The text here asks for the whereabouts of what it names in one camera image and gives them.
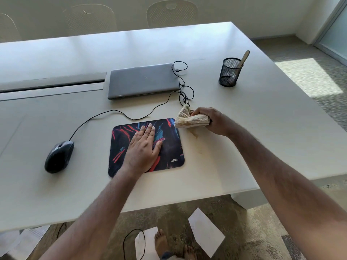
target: tabletop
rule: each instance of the tabletop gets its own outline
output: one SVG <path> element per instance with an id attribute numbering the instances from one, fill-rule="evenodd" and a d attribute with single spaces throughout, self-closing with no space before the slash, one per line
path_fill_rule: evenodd
<path id="1" fill-rule="evenodd" d="M 250 56 L 233 88 L 218 84 L 223 59 Z M 347 134 L 230 22 L 0 44 L 2 83 L 107 72 L 103 89 L 0 101 L 0 231 L 76 219 L 110 181 L 112 129 L 121 114 L 91 120 L 75 134 L 68 167 L 44 170 L 53 146 L 88 118 L 118 109 L 133 118 L 168 93 L 108 100 L 110 71 L 185 61 L 195 97 L 233 118 L 309 179 L 344 175 Z M 175 118 L 178 96 L 143 121 Z M 233 143 L 204 127 L 179 129 L 185 164 L 145 173 L 123 211 L 258 189 Z"/>

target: chair backrest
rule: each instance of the chair backrest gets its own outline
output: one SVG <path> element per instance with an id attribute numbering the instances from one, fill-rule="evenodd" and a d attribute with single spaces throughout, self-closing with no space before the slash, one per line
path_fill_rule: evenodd
<path id="1" fill-rule="evenodd" d="M 189 1 L 160 1 L 147 9 L 147 23 L 150 28 L 195 25 L 197 22 L 198 8 Z"/>
<path id="2" fill-rule="evenodd" d="M 7 14 L 0 13 L 0 43 L 21 41 L 15 22 Z"/>
<path id="3" fill-rule="evenodd" d="M 115 14 L 103 4 L 81 4 L 63 11 L 69 36 L 117 31 Z"/>

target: wooden spatula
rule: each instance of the wooden spatula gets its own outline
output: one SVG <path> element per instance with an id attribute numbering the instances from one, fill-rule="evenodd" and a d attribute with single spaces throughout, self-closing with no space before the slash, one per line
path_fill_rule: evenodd
<path id="1" fill-rule="evenodd" d="M 245 54 L 243 55 L 243 57 L 242 57 L 242 59 L 241 59 L 239 65 L 237 66 L 237 68 L 240 68 L 240 67 L 245 63 L 245 61 L 246 61 L 246 59 L 248 58 L 248 56 L 249 56 L 249 50 L 247 50 L 247 51 L 245 52 Z M 232 81 L 234 80 L 234 78 L 235 78 L 234 75 L 231 76 L 231 77 L 228 79 L 228 83 L 231 84 Z"/>

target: person's left arm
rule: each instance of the person's left arm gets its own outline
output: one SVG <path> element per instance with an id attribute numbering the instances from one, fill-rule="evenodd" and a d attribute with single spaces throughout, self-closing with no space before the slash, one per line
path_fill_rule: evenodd
<path id="1" fill-rule="evenodd" d="M 123 166 L 89 208 L 42 255 L 41 260 L 100 259 L 130 192 L 158 157 L 155 128 L 142 126 L 132 138 Z"/>

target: pen holder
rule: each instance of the pen holder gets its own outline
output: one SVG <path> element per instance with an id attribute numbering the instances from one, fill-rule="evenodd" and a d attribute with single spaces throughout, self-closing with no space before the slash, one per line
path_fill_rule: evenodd
<path id="1" fill-rule="evenodd" d="M 243 65 L 239 68 L 240 59 L 229 57 L 223 60 L 222 70 L 219 75 L 219 84 L 224 87 L 233 87 L 236 85 Z"/>

